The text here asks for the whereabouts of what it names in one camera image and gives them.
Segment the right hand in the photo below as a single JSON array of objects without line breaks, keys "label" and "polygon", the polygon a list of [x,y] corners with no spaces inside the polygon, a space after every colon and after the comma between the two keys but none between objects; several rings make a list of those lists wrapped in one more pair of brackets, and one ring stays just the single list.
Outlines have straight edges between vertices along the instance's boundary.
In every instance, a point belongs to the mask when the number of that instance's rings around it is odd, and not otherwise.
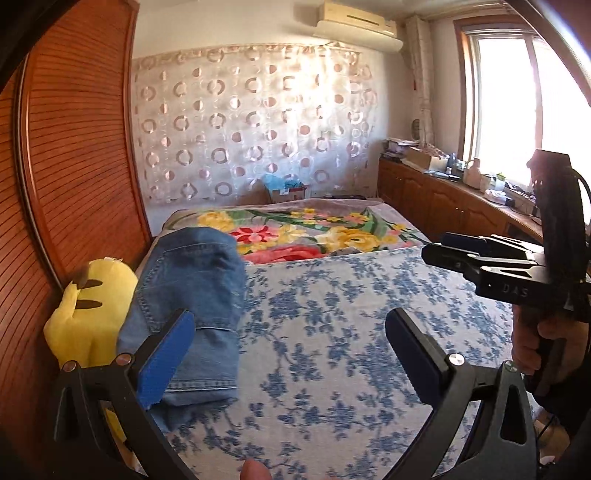
[{"label": "right hand", "polygon": [[565,380],[583,363],[588,350],[589,325],[564,312],[548,313],[513,305],[512,359],[526,375],[542,368],[543,341],[563,342],[564,349],[553,382]]}]

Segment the left hand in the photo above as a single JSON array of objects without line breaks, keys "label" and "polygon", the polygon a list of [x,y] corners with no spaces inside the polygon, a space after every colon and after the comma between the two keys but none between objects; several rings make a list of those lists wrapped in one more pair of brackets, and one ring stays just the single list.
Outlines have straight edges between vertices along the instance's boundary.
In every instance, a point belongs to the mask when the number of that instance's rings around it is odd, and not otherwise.
[{"label": "left hand", "polygon": [[247,459],[242,465],[240,480],[271,480],[270,470],[262,462]]}]

